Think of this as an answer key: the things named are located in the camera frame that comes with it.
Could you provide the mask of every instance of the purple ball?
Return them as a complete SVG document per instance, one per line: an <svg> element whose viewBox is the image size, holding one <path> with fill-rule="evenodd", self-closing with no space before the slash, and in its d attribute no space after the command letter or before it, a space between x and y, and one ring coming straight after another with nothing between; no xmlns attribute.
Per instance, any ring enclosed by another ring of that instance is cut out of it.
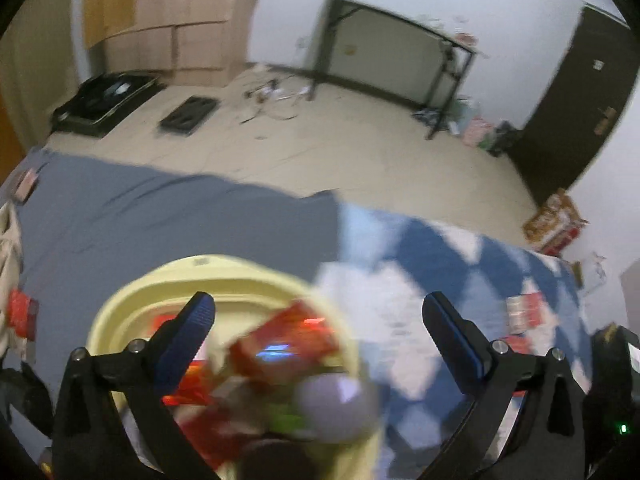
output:
<svg viewBox="0 0 640 480"><path fill-rule="evenodd" d="M328 444L354 440L378 421L374 387L347 374L322 374L302 381L294 402L316 439Z"/></svg>

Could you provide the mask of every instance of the cardboard package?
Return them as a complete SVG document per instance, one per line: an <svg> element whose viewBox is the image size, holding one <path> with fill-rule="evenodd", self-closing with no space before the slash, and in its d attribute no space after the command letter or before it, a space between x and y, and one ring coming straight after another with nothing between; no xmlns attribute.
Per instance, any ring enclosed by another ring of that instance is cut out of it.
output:
<svg viewBox="0 0 640 480"><path fill-rule="evenodd" d="M588 222L578 213L574 202L564 189L551 195L536 215L522 226L527 243L533 250L558 256L575 240Z"/></svg>
<svg viewBox="0 0 640 480"><path fill-rule="evenodd" d="M142 70L163 82L223 87L247 68L258 0L135 0L132 27L108 34L109 72Z"/></svg>

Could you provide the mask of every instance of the door handle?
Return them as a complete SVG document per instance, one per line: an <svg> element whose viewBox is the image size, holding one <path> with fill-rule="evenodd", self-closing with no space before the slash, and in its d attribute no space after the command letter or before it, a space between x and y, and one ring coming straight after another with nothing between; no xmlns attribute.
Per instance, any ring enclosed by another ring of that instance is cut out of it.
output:
<svg viewBox="0 0 640 480"><path fill-rule="evenodd" d="M603 114L604 117L600 120L600 122L598 122L598 124L593 130L593 133L596 134L597 136L601 136L607 131L607 127L609 126L609 123L616 117L618 112L616 111L615 108L611 108L610 106L607 107L607 109L604 111L598 108L598 111L601 114Z"/></svg>

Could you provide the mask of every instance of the red package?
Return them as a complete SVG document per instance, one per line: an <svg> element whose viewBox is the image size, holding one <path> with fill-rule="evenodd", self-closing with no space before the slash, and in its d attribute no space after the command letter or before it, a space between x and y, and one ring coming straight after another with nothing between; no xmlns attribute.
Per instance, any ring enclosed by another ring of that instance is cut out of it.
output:
<svg viewBox="0 0 640 480"><path fill-rule="evenodd" d="M580 231L581 228L573 227L562 232L541 250L542 254L559 256L561 251L580 235Z"/></svg>
<svg viewBox="0 0 640 480"><path fill-rule="evenodd" d="M36 321L39 304L25 293L14 288L9 293L6 315L9 326L20 338L36 341Z"/></svg>
<svg viewBox="0 0 640 480"><path fill-rule="evenodd" d="M194 404L207 406L213 401L209 395L213 389L215 378L207 361L193 361L187 368L178 389L171 395L162 398L167 406Z"/></svg>
<svg viewBox="0 0 640 480"><path fill-rule="evenodd" d="M242 433L221 406L209 406L178 425L184 436L213 470L238 458L252 436Z"/></svg>
<svg viewBox="0 0 640 480"><path fill-rule="evenodd" d="M151 335L155 334L165 321L171 321L177 315L178 313L176 312L175 314L160 314L160 316L156 316L151 323Z"/></svg>
<svg viewBox="0 0 640 480"><path fill-rule="evenodd" d="M261 384L285 384L338 350L333 331L296 300L229 349L234 370Z"/></svg>
<svg viewBox="0 0 640 480"><path fill-rule="evenodd" d="M514 352L518 354L531 354L531 341L521 335L509 335L502 340L507 343ZM524 392L514 392L513 397L524 397Z"/></svg>
<svg viewBox="0 0 640 480"><path fill-rule="evenodd" d="M529 319L529 328L535 328L542 324L542 292L532 292L525 295L527 299L527 318Z"/></svg>

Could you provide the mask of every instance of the metal table frame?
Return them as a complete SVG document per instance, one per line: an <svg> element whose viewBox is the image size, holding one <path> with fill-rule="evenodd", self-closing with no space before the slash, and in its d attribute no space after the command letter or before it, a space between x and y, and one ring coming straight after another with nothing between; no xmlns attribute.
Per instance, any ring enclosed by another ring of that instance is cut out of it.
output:
<svg viewBox="0 0 640 480"><path fill-rule="evenodd" d="M460 43L459 41L453 39L444 32L427 27L426 25L423 25L421 23L413 22L412 20L408 20L407 18L399 16L398 14L389 12L388 10L379 9L377 7L372 7L353 0L328 0L327 4L327 19L324 23L324 30L322 31L321 35L320 48L318 49L318 54L316 55L316 60L314 62L312 71L311 92L309 92L308 100L312 101L316 97L316 89L318 88L318 85L320 83L326 82L328 79L328 70L331 64L331 58L334 51L335 40L337 37L339 25L344 20L353 16L360 10L368 10L370 12L381 14L382 16L388 16L393 20L399 20L400 22L407 23L412 27L420 28L426 33L435 36L440 41L440 50L442 52L442 63L440 65L440 68L436 73L435 78L431 82L431 85L425 95L424 101L421 103L415 103L415 105L420 108L431 107L431 103L433 102L442 78L445 75L449 75L453 78L454 85L450 92L447 94L444 105L440 107L436 124L434 125L430 133L425 136L426 139L433 139L433 136L436 134L440 125L442 124L442 121L445 118L447 109L455 98L456 93L458 92L458 89L462 84L462 81L471 68L471 64L476 57L477 51L473 47ZM465 60L462 63L462 69L459 71L451 70L449 65L451 60L455 59L454 52L460 51L462 51L466 55Z"/></svg>

